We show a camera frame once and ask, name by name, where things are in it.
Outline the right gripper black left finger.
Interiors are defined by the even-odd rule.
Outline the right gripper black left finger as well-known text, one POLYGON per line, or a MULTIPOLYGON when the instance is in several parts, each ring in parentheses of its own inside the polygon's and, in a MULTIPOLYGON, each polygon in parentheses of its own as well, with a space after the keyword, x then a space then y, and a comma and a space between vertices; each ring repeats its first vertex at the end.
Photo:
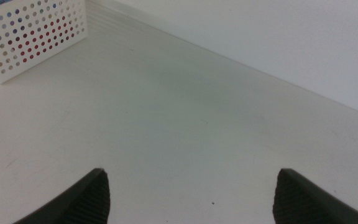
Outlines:
POLYGON ((110 206, 108 175, 96 168, 15 224, 107 224, 110 206))

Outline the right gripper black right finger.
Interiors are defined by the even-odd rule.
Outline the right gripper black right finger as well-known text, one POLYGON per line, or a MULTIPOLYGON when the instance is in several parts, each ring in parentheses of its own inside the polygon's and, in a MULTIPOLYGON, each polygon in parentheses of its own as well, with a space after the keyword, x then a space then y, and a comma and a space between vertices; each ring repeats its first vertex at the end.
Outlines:
POLYGON ((358 224, 358 210, 293 169, 281 169, 272 209, 276 223, 358 224))

